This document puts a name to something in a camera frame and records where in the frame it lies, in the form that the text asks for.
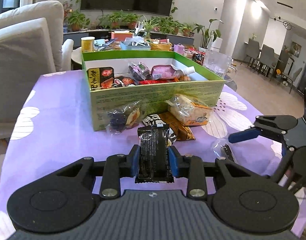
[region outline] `pink box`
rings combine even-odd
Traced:
[[[115,39],[117,38],[116,41],[125,41],[125,38],[131,38],[133,37],[133,33],[115,33],[111,32],[111,38]]]

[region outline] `floral tablecloth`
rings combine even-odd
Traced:
[[[91,124],[89,98],[85,92],[82,71],[46,74],[39,78],[16,122],[0,181],[0,240],[7,239],[14,227],[7,214],[7,201],[18,188],[37,180],[84,156],[95,161],[109,155],[127,154],[138,144],[137,128],[119,136],[105,131],[94,132]],[[175,142],[179,152],[193,154],[213,162],[216,155],[211,144],[217,138],[247,129],[261,113],[229,87],[224,86],[214,116],[206,126],[193,127],[196,140]],[[281,145],[267,138],[231,145],[236,161],[260,174],[271,175],[281,159]],[[93,192],[98,192],[101,178],[96,179]],[[207,178],[208,192],[214,193],[212,178]],[[135,184],[132,178],[121,179],[121,190],[181,189],[184,178],[174,183]],[[306,189],[297,193],[300,203],[298,218],[292,228],[300,236],[306,225]]]

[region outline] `snack box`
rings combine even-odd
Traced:
[[[142,62],[150,69],[155,65],[173,64],[179,69],[194,66],[196,73],[190,74],[192,81],[152,85],[139,85],[111,89],[91,90],[87,69],[112,67],[114,75],[130,76],[128,63]],[[215,106],[224,86],[224,80],[203,66],[171,51],[118,50],[82,54],[82,69],[90,100],[90,111],[94,131],[104,130],[108,125],[106,111],[140,99],[147,102],[145,116],[167,111],[165,100],[180,93],[200,99],[205,105]]]
[[[111,32],[111,39],[117,39],[116,41],[125,41],[126,38],[133,37],[133,33],[116,33]]]

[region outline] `dining chair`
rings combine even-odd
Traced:
[[[295,80],[296,80],[296,78],[298,77],[298,75],[301,73],[301,71],[303,70],[303,68],[301,67],[301,68],[299,68],[298,70],[296,70],[295,72],[294,72],[294,74],[293,74],[293,76],[291,77],[291,76],[289,76],[289,75],[287,75],[287,74],[285,74],[285,73],[282,73],[281,75],[282,75],[282,77],[284,78],[287,78],[287,82],[289,81],[290,82],[290,87],[291,87],[291,89],[289,90],[289,93],[291,93],[291,90],[292,90],[292,85],[293,85],[293,83],[295,82]]]
[[[248,62],[248,65],[251,63],[251,60],[253,59],[253,62],[251,64],[251,67],[253,66],[254,64],[254,61],[258,58],[259,56],[259,52],[260,52],[260,49],[259,49],[259,42],[258,41],[254,41],[252,39],[248,39],[248,45],[247,45],[247,48],[246,48],[246,57],[244,58],[244,60],[242,61],[242,63],[245,61],[245,59],[247,57],[250,57],[249,59],[249,62]]]
[[[266,76],[267,76],[270,69],[275,69],[275,67],[272,66],[273,62],[275,61],[274,49],[264,44],[261,49],[260,58],[258,58],[257,61],[259,62],[258,74],[261,72],[264,66],[267,66],[268,67],[268,70],[266,73]]]

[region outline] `gray gripper base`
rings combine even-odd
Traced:
[[[82,225],[54,235],[16,231],[10,240],[295,240],[290,231],[251,235],[221,223],[202,201],[189,200],[180,190],[126,190],[123,197],[100,204]]]

